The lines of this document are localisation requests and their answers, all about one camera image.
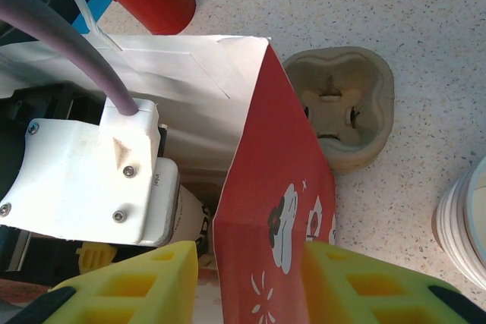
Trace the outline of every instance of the countertop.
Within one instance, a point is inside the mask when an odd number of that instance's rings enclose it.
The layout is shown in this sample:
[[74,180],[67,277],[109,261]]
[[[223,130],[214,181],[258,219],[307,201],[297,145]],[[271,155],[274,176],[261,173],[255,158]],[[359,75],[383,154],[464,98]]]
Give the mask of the countertop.
[[[119,4],[99,24],[148,32]],[[395,121],[368,168],[336,176],[339,246],[442,278],[486,309],[486,292],[437,245],[431,216],[486,153],[486,0],[197,0],[185,34],[268,36],[280,59],[361,46],[395,75]]]

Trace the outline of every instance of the purple cable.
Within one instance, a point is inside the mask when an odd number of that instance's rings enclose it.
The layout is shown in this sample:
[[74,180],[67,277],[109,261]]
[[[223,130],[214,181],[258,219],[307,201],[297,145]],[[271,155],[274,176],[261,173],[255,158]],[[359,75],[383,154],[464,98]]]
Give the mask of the purple cable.
[[41,0],[0,0],[0,19],[71,60],[112,100],[120,114],[134,115],[138,112],[135,101],[109,63]]

